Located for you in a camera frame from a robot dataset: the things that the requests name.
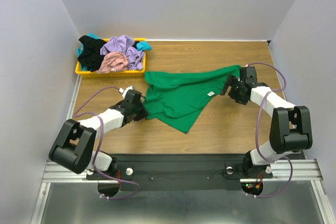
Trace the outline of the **green t-shirt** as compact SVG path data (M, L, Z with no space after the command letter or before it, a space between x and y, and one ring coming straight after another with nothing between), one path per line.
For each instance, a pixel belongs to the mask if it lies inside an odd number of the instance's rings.
M188 133L211 99L221 93L227 77L238 77L239 69L240 65L233 65L199 73L146 72L146 118Z

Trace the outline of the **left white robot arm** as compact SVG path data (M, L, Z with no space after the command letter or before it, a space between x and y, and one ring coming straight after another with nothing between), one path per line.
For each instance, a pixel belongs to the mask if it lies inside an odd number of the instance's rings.
M66 120L49 151L49 159L76 174L87 168L93 169L94 159L97 169L108 170L112 157L94 151L95 140L109 131L132 121L139 121L148 115L141 92L131 87L120 91L123 100L103 113L93 114L91 118L81 121Z

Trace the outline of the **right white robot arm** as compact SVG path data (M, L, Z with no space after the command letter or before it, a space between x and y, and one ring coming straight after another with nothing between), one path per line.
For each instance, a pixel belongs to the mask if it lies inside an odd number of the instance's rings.
M284 100L267 84L258 82L255 67L240 68L239 77L230 74L221 94L243 105L251 101L271 116L269 140L263 145L257 143L244 156L241 168L245 175L254 175L287 155L312 147L309 109Z

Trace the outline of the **pink t-shirt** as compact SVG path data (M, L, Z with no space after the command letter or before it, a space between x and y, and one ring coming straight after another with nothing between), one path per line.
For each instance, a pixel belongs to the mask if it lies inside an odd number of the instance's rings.
M122 52L110 52L104 56L101 66L96 73L122 72L128 69L129 60Z

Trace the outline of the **lavender t-shirt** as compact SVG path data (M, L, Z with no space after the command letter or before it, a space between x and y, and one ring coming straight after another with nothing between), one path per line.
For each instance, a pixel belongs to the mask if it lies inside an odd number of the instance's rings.
M139 41L135 41L133 38L122 35L120 37L111 37L109 41L100 49L102 55L106 55L110 52L122 52L129 60L127 70L142 70L143 59L145 51L138 50L137 45Z

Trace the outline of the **black t-shirt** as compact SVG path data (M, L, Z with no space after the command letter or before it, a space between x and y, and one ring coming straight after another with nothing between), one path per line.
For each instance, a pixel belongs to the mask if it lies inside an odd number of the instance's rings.
M82 44L82 52L78 56L79 63L94 72L101 67L104 60L104 55L100 53L100 49L107 43L102 39L95 39L87 35L79 38Z

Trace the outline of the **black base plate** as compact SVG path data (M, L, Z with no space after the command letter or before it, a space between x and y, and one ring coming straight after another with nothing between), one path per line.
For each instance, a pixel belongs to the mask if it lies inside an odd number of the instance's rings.
M112 172L141 191L240 190L241 182L272 178L243 154L114 154Z

